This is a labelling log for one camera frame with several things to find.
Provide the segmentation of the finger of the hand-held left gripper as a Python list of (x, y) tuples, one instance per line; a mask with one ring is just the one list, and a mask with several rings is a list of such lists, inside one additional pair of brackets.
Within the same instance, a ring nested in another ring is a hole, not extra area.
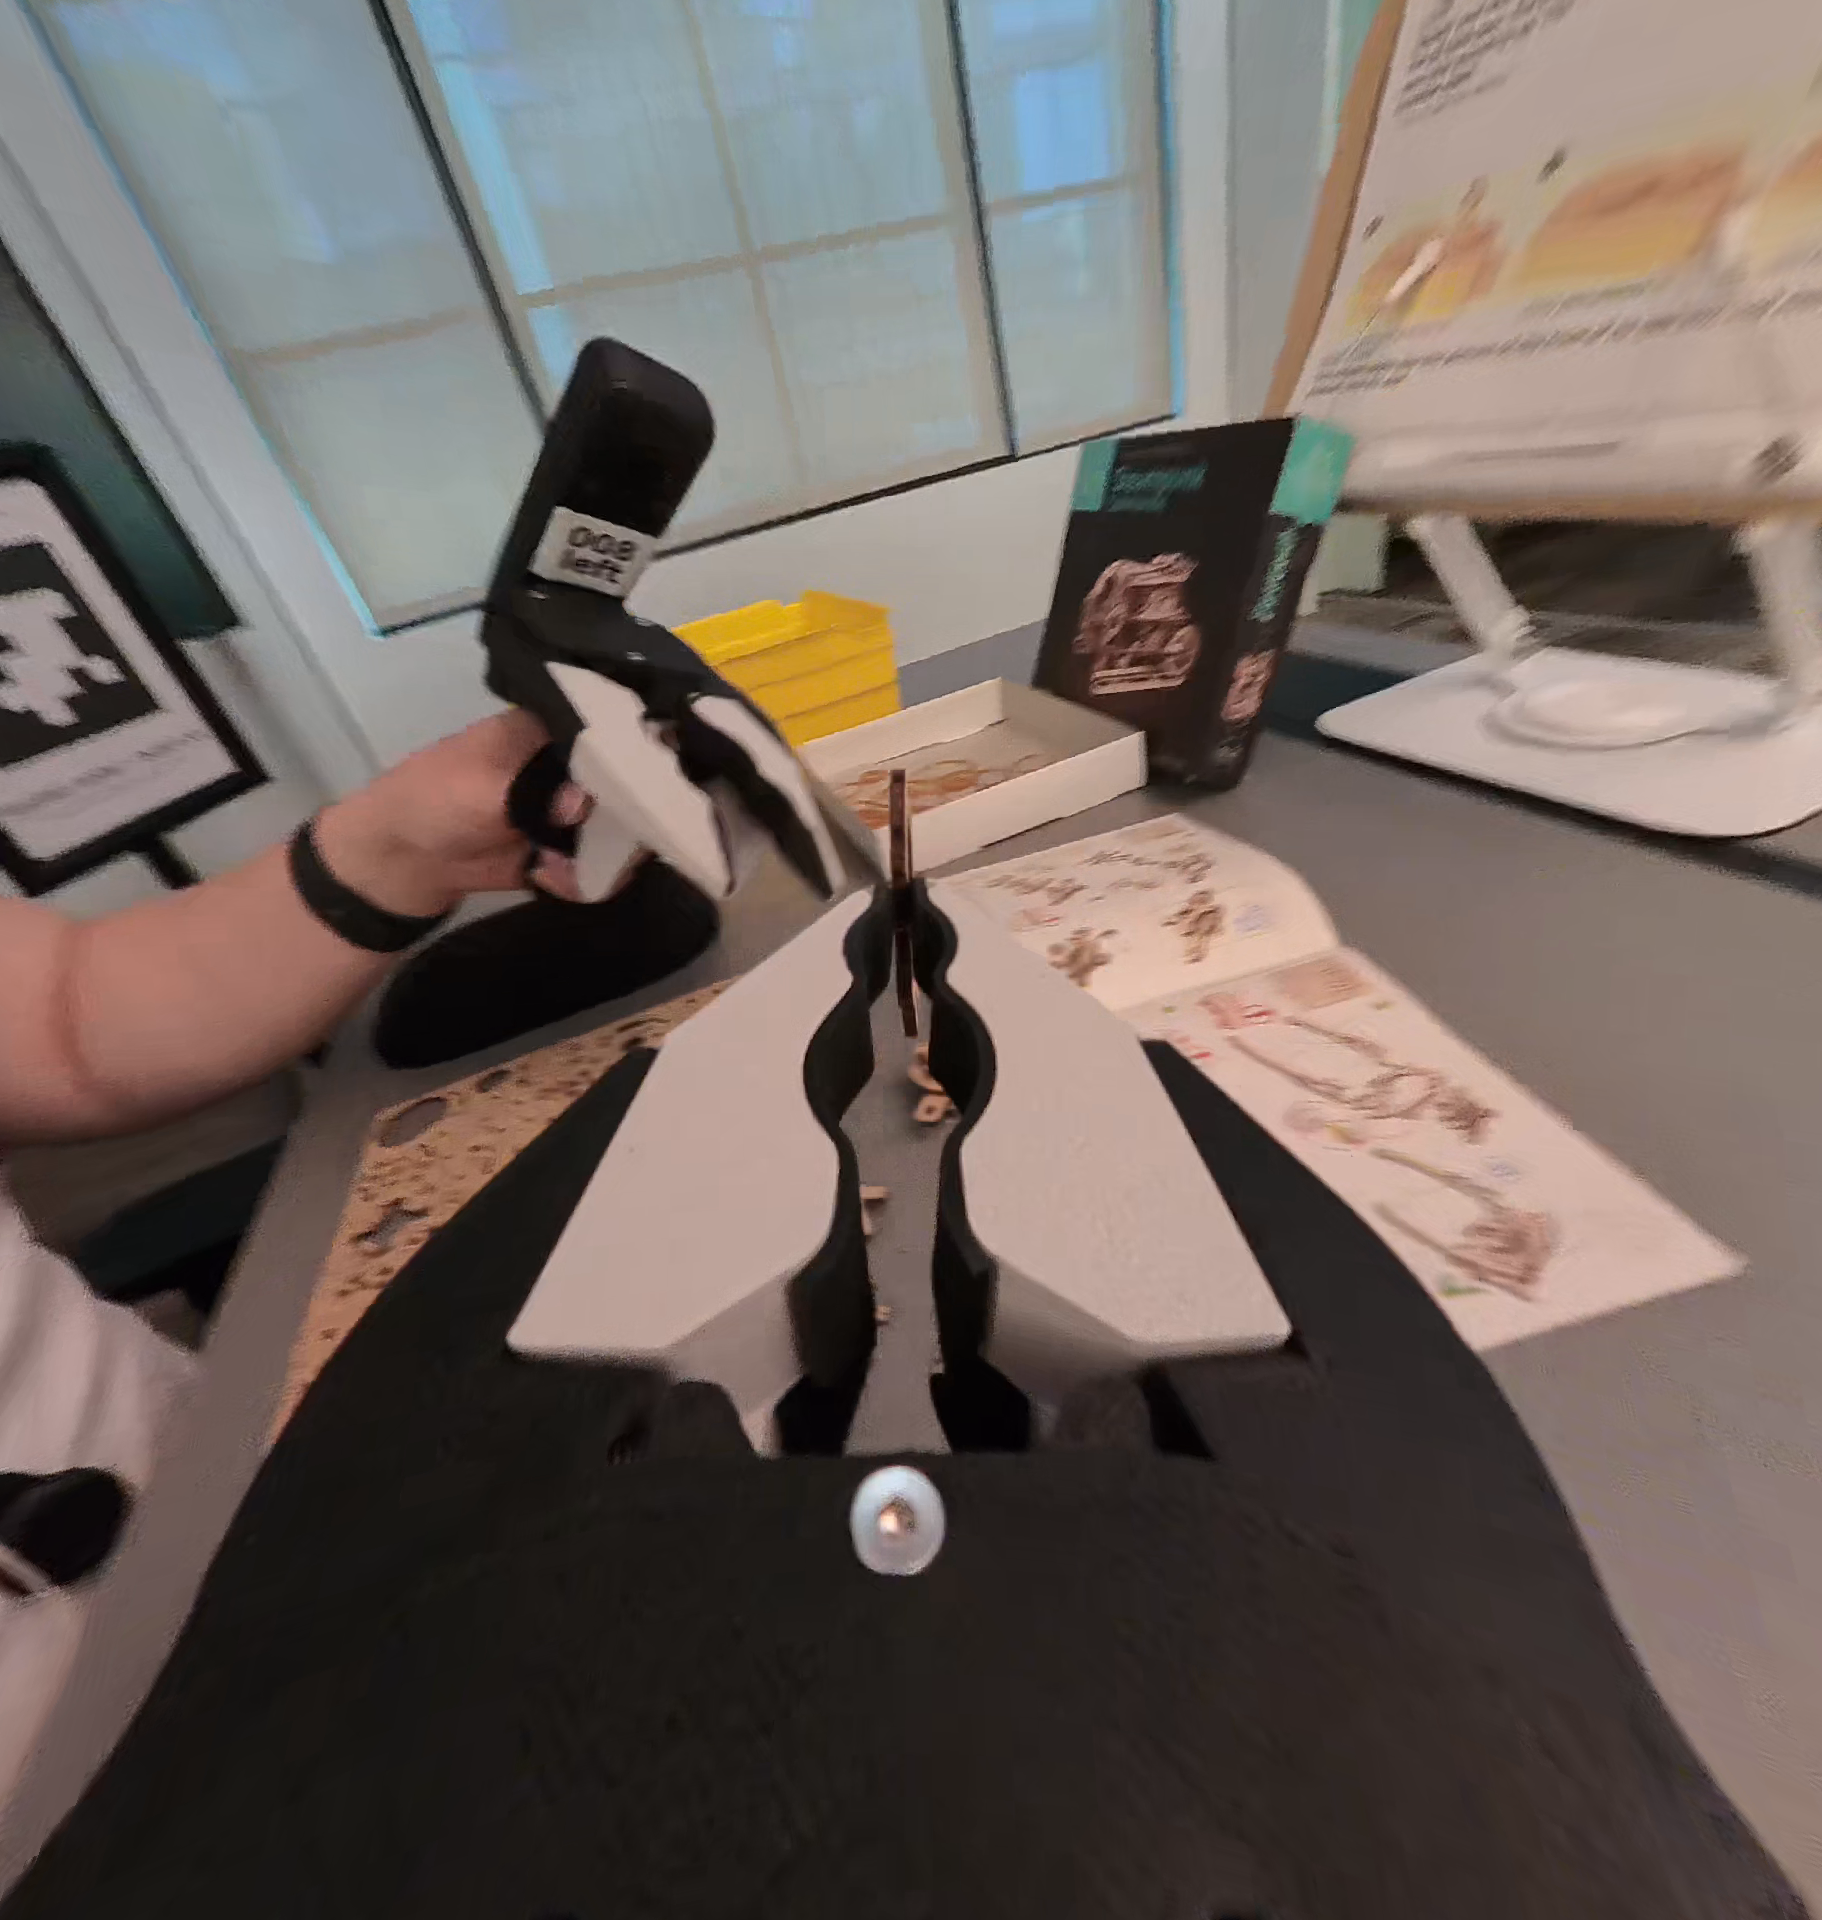
[(642, 699), (581, 666), (551, 666), (548, 675), (576, 728), (567, 782), (586, 800), (570, 858), (578, 897), (611, 899), (654, 858), (706, 899), (729, 899), (735, 875), (720, 815), (685, 777)]
[(819, 899), (882, 884), (875, 831), (739, 696), (689, 696), (679, 715), (685, 777), (711, 806), (738, 894), (773, 854)]

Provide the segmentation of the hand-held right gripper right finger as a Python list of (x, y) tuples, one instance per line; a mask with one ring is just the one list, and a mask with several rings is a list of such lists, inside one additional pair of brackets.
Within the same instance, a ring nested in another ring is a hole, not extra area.
[(910, 890), (926, 1067), (956, 1119), (932, 1230), (949, 1453), (1025, 1453), (1089, 1387), (1265, 1356), (1289, 1320), (1134, 1029), (954, 881)]

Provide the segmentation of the small round wooden model assembly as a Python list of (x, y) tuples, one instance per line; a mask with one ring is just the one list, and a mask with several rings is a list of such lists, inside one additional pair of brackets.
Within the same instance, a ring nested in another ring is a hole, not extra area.
[(913, 809), (906, 793), (906, 772), (892, 768), (887, 772), (887, 884), (892, 908), (892, 984), (897, 1002), (897, 1020), (902, 1034), (910, 1041), (919, 1039), (919, 988), (915, 975), (915, 858), (913, 858)]

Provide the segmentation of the white shallow cardboard box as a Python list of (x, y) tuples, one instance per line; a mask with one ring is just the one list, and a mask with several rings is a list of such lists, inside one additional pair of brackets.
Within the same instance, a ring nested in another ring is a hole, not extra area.
[(939, 868), (1146, 782), (1137, 728), (1007, 679), (979, 681), (801, 746), (809, 772), (887, 845), (904, 773), (913, 850)]

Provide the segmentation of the person's left forearm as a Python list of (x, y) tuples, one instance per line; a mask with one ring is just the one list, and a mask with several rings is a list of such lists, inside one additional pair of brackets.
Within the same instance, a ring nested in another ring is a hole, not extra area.
[(325, 927), (282, 854), (89, 922), (0, 897), (0, 1146), (103, 1139), (248, 1088), (390, 963)]

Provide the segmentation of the black model kit box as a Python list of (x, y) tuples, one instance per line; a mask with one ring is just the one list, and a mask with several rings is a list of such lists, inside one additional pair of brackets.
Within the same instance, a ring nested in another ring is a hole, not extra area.
[(1233, 791), (1353, 453), (1303, 418), (1085, 444), (1033, 684), (1139, 730), (1156, 782)]

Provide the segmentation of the person's left hand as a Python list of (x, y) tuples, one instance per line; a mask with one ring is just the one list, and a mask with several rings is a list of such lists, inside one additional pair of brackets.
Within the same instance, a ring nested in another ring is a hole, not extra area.
[(514, 777), (546, 744), (535, 717), (503, 709), (414, 753), (317, 817), (323, 868), (360, 899), (410, 918), (520, 884), (578, 902), (567, 858), (533, 847), (507, 812)]

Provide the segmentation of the yellow plastic bin stack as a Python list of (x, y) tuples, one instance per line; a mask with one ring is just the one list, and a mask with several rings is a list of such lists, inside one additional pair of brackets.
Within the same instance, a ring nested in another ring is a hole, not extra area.
[(673, 630), (747, 695), (792, 748), (899, 709), (892, 615), (828, 591), (758, 600)]

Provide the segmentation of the dark cloth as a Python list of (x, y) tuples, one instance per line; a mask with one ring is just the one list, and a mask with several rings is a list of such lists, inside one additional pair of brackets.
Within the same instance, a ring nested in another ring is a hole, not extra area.
[(720, 910), (658, 862), (602, 902), (532, 894), (428, 938), (371, 1023), (392, 1070), (445, 1065), (648, 989), (715, 942)]

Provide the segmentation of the laser-cut wooden part sheet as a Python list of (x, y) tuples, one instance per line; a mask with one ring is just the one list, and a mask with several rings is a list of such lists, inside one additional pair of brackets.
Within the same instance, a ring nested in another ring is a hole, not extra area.
[(373, 1119), (300, 1317), (264, 1446), (402, 1266), (633, 1049), (659, 1044), (730, 977), (401, 1102)]

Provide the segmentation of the black wristband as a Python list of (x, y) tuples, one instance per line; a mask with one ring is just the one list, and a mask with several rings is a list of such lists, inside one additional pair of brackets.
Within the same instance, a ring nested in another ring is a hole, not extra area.
[(343, 944), (366, 954), (404, 954), (443, 929), (451, 912), (402, 914), (357, 894), (327, 868), (317, 842), (317, 817), (302, 821), (287, 838), (284, 868), (308, 918)]

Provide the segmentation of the frosted glass window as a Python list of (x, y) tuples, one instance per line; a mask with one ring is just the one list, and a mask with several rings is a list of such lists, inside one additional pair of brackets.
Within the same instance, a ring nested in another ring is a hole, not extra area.
[(378, 630), (480, 600), (583, 344), (691, 546), (1173, 415), (1164, 5), (23, 5)]

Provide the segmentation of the black and white marker sign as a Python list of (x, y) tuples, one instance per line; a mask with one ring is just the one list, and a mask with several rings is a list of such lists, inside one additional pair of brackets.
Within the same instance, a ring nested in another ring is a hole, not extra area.
[(0, 872), (43, 897), (133, 858), (202, 881), (177, 829), (267, 772), (40, 445), (0, 445)]

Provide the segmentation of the white folding stand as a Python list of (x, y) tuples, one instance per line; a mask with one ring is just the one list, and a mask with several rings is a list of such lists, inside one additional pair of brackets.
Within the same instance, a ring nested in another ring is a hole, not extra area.
[[(1757, 838), (1822, 812), (1822, 418), (1380, 438), (1351, 490), (1403, 512), (1472, 651), (1331, 707), (1320, 735), (1671, 838)], [(1725, 524), (1772, 673), (1552, 644), (1475, 534), (1507, 504)]]

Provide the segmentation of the person's white shirt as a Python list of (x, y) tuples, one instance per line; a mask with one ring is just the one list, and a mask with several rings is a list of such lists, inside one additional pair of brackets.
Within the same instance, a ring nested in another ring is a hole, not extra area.
[(194, 1374), (34, 1238), (0, 1177), (0, 1825)]

